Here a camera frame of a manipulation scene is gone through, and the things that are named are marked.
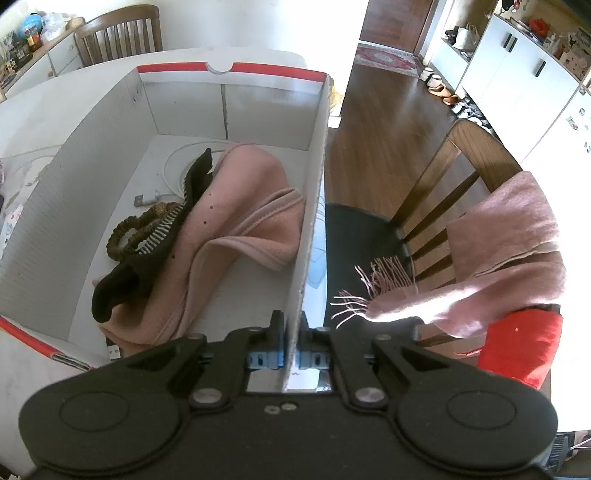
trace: black chair seat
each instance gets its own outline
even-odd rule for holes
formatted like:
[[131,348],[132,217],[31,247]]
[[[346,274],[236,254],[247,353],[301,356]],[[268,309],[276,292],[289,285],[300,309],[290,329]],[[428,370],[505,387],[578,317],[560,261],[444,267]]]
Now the black chair seat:
[[[389,219],[355,207],[326,203],[326,262],[328,275],[327,306],[324,326],[335,328],[348,313],[331,317],[343,310],[330,305],[342,290],[351,295],[369,299],[365,285],[355,271],[359,266],[367,274],[370,264],[382,257],[398,257],[409,278],[413,277],[413,261],[400,228],[388,225]],[[374,323],[355,316],[340,328],[353,333],[361,343],[369,342],[377,333],[390,333],[414,339],[417,318],[391,323]]]

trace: blue ball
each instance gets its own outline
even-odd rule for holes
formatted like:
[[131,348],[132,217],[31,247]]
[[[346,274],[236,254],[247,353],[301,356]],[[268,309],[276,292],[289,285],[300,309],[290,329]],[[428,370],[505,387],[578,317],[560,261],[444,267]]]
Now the blue ball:
[[35,27],[37,27],[38,33],[40,33],[43,29],[43,22],[41,21],[41,17],[38,14],[31,14],[26,17],[25,20],[23,20],[21,26],[18,27],[18,36],[25,40],[27,38],[25,31],[28,30],[31,25],[35,25]]

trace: doormat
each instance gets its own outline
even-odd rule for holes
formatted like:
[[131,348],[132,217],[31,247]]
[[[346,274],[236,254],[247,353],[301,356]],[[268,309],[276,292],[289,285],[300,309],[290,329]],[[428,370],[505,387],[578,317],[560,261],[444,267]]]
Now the doormat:
[[397,48],[359,43],[355,63],[418,78],[418,59]]

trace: chair backrest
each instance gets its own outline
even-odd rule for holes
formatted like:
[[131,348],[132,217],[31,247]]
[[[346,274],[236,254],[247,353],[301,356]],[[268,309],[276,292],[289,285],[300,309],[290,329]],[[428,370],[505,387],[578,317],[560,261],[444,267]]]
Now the chair backrest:
[[[410,240],[424,232],[441,215],[446,213],[476,183],[478,178],[484,181],[489,192],[494,192],[513,175],[521,171],[521,167],[513,156],[491,134],[469,120],[459,120],[448,132],[439,150],[390,221],[392,227],[403,227],[460,153],[464,154],[475,171],[406,234],[404,241],[407,245]],[[447,231],[443,229],[411,254],[413,262],[443,245],[446,241]],[[450,266],[452,266],[452,256],[447,255],[419,272],[415,280],[417,282],[425,280]],[[450,280],[440,286],[454,282],[455,280]]]
[[[148,20],[152,29],[153,50]],[[113,10],[79,27],[74,38],[85,67],[106,60],[162,51],[160,12],[154,5],[132,5]]]

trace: wooden chair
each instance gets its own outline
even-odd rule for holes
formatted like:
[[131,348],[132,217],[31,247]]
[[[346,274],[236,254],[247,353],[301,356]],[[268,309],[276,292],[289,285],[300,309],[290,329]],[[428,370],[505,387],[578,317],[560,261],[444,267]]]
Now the wooden chair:
[[[475,171],[448,194],[431,212],[421,218],[418,224],[405,233],[402,227],[427,198],[441,180],[451,164],[463,153]],[[433,159],[425,168],[420,178],[411,189],[392,219],[376,215],[366,210],[326,203],[326,249],[328,272],[328,303],[340,291],[346,290],[351,295],[367,298],[365,286],[355,271],[360,266],[367,273],[369,264],[375,258],[396,256],[410,278],[423,281],[452,266],[452,257],[447,255],[434,264],[415,274],[414,263],[447,241],[445,229],[434,235],[423,246],[410,252],[408,242],[424,232],[439,217],[446,213],[467,191],[481,178],[489,192],[493,192],[521,167],[511,154],[493,136],[468,120],[457,121],[446,135]],[[324,325],[336,327],[346,315],[331,317],[341,312],[343,307],[327,305]],[[413,336],[416,320],[393,322],[399,324],[393,333]],[[365,341],[374,335],[380,324],[374,324],[360,317],[353,317],[341,328],[350,330],[357,338]],[[428,345],[444,343],[452,338],[445,334],[427,342]]]
[[[84,66],[88,67],[114,58],[150,53],[152,49],[148,34],[148,19],[154,40],[153,51],[162,51],[160,12],[154,5],[123,7],[96,17],[79,27],[74,32],[74,38]],[[98,32],[102,34],[101,39],[97,36]]]

